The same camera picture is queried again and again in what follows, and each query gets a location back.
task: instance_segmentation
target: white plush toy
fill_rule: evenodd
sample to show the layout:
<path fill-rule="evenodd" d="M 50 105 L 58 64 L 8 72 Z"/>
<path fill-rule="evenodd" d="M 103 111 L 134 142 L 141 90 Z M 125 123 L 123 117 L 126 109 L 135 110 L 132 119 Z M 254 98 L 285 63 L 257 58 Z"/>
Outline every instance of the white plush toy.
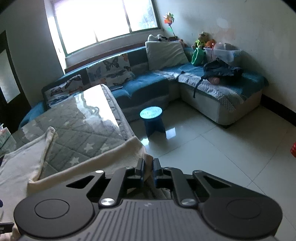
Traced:
<path fill-rule="evenodd" d="M 148 36 L 148 41 L 167 42 L 168 38 L 164 37 L 162 34 L 158 34 L 157 36 L 153 36 L 152 34 L 150 34 Z"/>

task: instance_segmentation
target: blue stool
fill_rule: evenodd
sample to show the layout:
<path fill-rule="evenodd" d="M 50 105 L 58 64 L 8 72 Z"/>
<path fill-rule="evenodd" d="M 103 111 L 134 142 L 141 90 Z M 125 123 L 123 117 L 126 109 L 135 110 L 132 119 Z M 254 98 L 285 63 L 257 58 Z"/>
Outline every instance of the blue stool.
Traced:
<path fill-rule="evenodd" d="M 155 131 L 165 133 L 165 126 L 161 119 L 162 109 L 157 106 L 145 108 L 140 112 L 140 117 L 144 120 L 147 137 Z"/>

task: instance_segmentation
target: sofa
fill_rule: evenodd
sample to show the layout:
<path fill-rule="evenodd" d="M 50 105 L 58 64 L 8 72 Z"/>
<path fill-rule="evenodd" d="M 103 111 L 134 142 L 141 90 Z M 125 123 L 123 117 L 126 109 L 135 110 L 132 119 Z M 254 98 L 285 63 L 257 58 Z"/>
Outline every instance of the sofa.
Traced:
<path fill-rule="evenodd" d="M 193 52 L 194 51 L 191 48 L 184 48 L 188 63 L 183 66 L 167 68 L 166 71 L 168 71 L 168 73 L 172 71 L 179 73 L 188 72 L 189 74 L 202 76 L 202 67 L 193 67 L 191 65 Z M 165 109 L 170 101 L 181 98 L 214 122 L 225 126 L 230 125 L 259 105 L 262 89 L 266 84 L 266 80 L 263 76 L 256 73 L 247 73 L 242 77 L 242 81 L 238 81 L 238 84 L 234 86 L 234 90 L 239 94 L 241 93 L 244 100 L 239 103 L 234 110 L 229 111 L 225 108 L 225 105 L 222 105 L 217 99 L 213 98 L 213 96 L 206 94 L 201 90 L 197 90 L 196 97 L 193 98 L 194 87 L 184 82 L 180 83 L 178 77 L 168 78 L 165 74 L 160 75 L 149 71 L 145 47 L 135 48 L 123 53 L 128 55 L 131 71 L 134 73 L 135 77 L 132 80 L 123 83 L 120 88 L 110 88 L 110 90 L 129 122 L 139 119 L 140 111 L 148 106 L 160 106 Z M 42 94 L 44 99 L 46 99 L 46 91 L 65 83 L 67 80 L 77 75 L 81 76 L 84 86 L 90 88 L 91 85 L 87 68 L 100 61 L 112 58 L 113 56 L 109 56 L 73 70 L 59 78 L 57 81 L 43 87 Z M 47 109 L 49 109 L 49 106 L 46 106 L 44 101 L 38 103 L 26 115 L 19 128 L 42 114 L 42 112 Z"/>

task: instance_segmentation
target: door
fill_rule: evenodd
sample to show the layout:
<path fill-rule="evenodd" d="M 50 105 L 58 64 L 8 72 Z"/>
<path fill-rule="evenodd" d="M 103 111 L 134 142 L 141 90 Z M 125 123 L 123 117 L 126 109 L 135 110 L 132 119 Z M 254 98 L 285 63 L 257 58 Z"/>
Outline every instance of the door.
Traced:
<path fill-rule="evenodd" d="M 13 66 L 4 31 L 0 34 L 0 122 L 13 133 L 30 109 Z"/>

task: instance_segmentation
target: white wall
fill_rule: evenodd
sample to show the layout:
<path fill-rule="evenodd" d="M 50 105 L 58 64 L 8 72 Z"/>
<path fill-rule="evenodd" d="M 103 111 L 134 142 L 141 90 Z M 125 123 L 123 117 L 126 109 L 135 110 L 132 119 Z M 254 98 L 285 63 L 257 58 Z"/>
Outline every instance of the white wall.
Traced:
<path fill-rule="evenodd" d="M 17 76 L 31 105 L 64 73 L 49 31 L 43 0 L 16 0 L 0 15 Z"/>
<path fill-rule="evenodd" d="M 61 40 L 59 38 L 59 32 L 57 30 L 57 25 L 54 19 L 54 10 L 50 0 L 44 0 L 44 6 L 46 11 L 46 17 L 48 21 L 49 31 L 52 36 L 52 41 L 59 59 L 59 63 L 62 67 L 63 72 L 65 73 L 66 69 L 66 56 L 62 47 Z"/>
<path fill-rule="evenodd" d="M 83 49 L 79 52 L 76 52 L 66 57 L 66 65 L 67 67 L 70 67 L 70 66 L 73 66 L 74 64 L 87 60 L 91 57 L 95 57 L 97 55 L 109 52 L 111 50 L 115 50 L 121 47 L 130 46 L 138 43 L 143 43 L 147 41 L 149 34 L 153 34 L 154 36 L 156 36 L 157 34 L 160 34 L 160 33 L 163 34 L 163 31 L 161 29 L 134 33 L 126 36 L 117 37 L 112 40 L 108 40 L 94 46 L 90 46 L 86 49 Z"/>
<path fill-rule="evenodd" d="M 243 67 L 269 80 L 264 94 L 296 112 L 296 13 L 283 1 L 156 0 L 156 5 L 160 19 L 174 14 L 172 28 L 188 45 L 205 31 L 244 50 Z"/>

